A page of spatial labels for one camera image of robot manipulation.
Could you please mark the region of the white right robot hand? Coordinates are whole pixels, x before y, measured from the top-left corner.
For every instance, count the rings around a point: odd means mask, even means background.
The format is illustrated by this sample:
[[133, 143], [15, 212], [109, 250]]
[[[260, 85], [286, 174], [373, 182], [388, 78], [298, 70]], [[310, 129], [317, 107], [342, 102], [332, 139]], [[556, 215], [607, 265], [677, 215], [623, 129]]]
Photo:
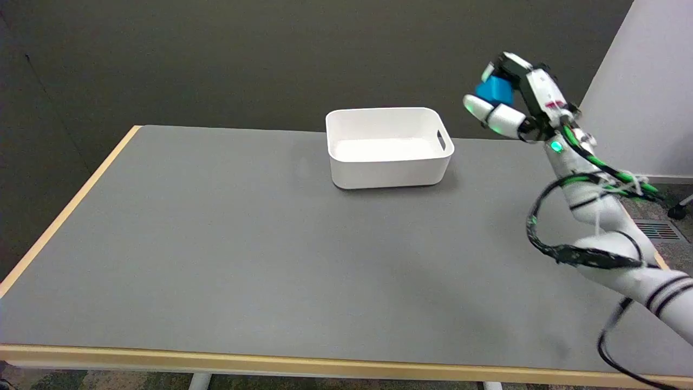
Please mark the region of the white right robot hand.
[[463, 97], [463, 106], [482, 127], [525, 143], [549, 140], [579, 113], [547, 66], [506, 51], [485, 67], [475, 92]]

